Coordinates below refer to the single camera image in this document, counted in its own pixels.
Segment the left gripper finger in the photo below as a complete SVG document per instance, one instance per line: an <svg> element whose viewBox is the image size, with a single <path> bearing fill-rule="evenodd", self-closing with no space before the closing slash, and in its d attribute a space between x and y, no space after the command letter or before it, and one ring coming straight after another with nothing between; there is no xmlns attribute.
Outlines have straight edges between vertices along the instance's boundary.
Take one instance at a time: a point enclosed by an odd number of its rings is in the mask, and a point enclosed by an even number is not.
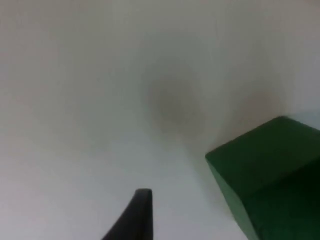
<svg viewBox="0 0 320 240"><path fill-rule="evenodd" d="M151 240L153 238L153 191L137 189L128 206L103 240Z"/></svg>

